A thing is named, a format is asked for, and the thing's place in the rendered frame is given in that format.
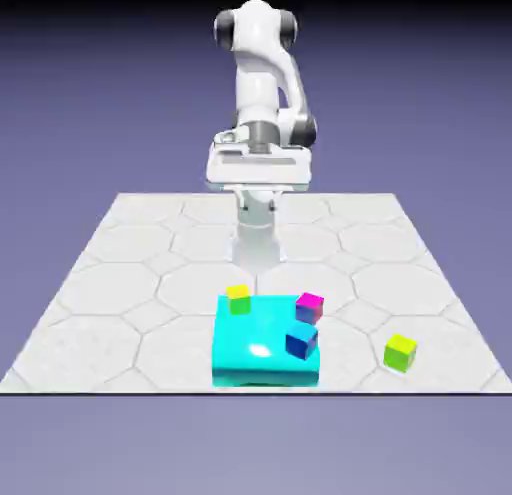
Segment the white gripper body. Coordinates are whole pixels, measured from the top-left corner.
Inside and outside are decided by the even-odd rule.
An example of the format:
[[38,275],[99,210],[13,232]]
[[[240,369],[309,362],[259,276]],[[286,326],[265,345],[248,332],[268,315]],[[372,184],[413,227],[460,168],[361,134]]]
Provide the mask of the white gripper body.
[[306,190],[312,179],[312,153],[304,147],[269,145],[251,153],[247,143],[213,143],[206,166],[207,184],[215,190]]

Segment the small lime cube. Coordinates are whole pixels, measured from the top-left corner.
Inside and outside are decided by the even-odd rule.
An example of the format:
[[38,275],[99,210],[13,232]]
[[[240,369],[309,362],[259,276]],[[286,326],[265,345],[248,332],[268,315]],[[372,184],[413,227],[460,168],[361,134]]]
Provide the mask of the small lime cube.
[[413,364],[418,343],[400,334],[392,335],[384,349],[383,364],[400,373],[406,373]]

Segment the small yellow cube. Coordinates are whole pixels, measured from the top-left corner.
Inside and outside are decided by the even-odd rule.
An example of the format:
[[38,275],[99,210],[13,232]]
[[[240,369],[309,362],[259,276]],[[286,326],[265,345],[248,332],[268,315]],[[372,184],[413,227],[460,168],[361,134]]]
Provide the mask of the small yellow cube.
[[231,315],[244,315],[250,312],[251,293],[247,285],[239,284],[227,287],[226,297]]

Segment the small magenta cube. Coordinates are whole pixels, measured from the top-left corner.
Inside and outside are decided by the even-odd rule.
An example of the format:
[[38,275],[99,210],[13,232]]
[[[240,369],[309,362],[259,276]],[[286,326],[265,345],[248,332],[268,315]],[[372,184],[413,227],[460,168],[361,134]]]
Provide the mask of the small magenta cube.
[[315,326],[323,315],[324,298],[304,292],[295,302],[295,318],[298,321]]

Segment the small blue cube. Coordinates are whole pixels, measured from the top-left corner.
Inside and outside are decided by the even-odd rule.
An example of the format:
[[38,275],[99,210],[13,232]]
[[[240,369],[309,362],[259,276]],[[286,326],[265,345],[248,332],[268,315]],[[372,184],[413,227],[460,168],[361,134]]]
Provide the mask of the small blue cube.
[[318,329],[311,324],[298,322],[290,326],[285,334],[285,350],[288,354],[307,360],[318,344]]

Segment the large cyan box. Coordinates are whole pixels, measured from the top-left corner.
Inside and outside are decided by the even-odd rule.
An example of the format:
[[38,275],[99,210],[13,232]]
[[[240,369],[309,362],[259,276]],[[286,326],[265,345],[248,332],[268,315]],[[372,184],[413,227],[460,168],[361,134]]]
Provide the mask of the large cyan box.
[[314,387],[319,381],[320,347],[307,360],[285,350],[295,323],[296,295],[256,295],[251,310],[231,315],[225,295],[217,299],[211,364],[215,387]]

